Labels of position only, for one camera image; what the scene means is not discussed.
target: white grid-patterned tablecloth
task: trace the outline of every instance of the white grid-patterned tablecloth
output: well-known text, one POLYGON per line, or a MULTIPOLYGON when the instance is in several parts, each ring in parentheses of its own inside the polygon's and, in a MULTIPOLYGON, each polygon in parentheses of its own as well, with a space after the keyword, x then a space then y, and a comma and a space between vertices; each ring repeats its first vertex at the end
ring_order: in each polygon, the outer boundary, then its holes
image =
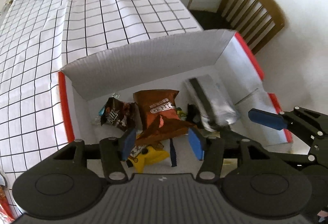
POLYGON ((0 169, 14 215, 15 179, 67 137, 57 71, 150 38, 199 31, 180 0, 15 0, 0 29, 0 169))

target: dark brown candy wrapper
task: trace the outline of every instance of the dark brown candy wrapper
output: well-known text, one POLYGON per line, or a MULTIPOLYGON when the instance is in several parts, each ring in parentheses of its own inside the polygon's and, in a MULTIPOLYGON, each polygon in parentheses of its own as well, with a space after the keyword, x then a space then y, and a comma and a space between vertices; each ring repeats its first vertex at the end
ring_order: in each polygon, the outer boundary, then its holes
POLYGON ((170 119, 180 119, 175 109, 176 90, 144 90, 133 94, 142 122, 142 130, 146 130, 158 115, 170 119))
POLYGON ((105 110, 100 118, 100 123, 108 123, 112 126, 126 131, 129 128, 136 127, 134 115, 136 112, 136 103, 125 103, 110 97, 105 104, 105 110))
POLYGON ((158 115, 148 129, 143 131, 137 138, 136 145, 149 145, 174 138, 186 134, 190 127, 194 127, 194 124, 158 115))

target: chair backrest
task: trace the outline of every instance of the chair backrest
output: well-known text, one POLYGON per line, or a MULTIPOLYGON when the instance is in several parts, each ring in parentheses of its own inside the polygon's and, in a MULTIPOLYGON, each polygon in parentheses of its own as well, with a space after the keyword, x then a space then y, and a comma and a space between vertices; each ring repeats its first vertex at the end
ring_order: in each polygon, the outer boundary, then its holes
POLYGON ((285 26, 283 12, 274 0, 222 0, 218 13, 239 31, 253 53, 285 26))

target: chair seat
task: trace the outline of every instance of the chair seat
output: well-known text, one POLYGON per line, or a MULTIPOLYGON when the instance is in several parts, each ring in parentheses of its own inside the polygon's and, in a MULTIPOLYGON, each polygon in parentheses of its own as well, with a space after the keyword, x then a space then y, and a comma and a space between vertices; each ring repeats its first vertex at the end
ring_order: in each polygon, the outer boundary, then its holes
POLYGON ((204 30, 233 30, 229 22, 227 22, 219 13, 198 10, 191 10, 190 13, 194 16, 194 18, 198 21, 204 30))

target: ribbed gray panel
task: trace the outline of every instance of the ribbed gray panel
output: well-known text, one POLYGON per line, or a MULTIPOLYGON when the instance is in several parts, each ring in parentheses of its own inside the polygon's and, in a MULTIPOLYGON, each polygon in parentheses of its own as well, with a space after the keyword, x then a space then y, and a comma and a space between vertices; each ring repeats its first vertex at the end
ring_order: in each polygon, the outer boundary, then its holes
POLYGON ((262 220, 229 205, 214 185, 200 184, 191 174, 136 174, 113 185, 91 210, 65 220, 39 220, 23 215, 15 224, 309 224, 302 216, 262 220))

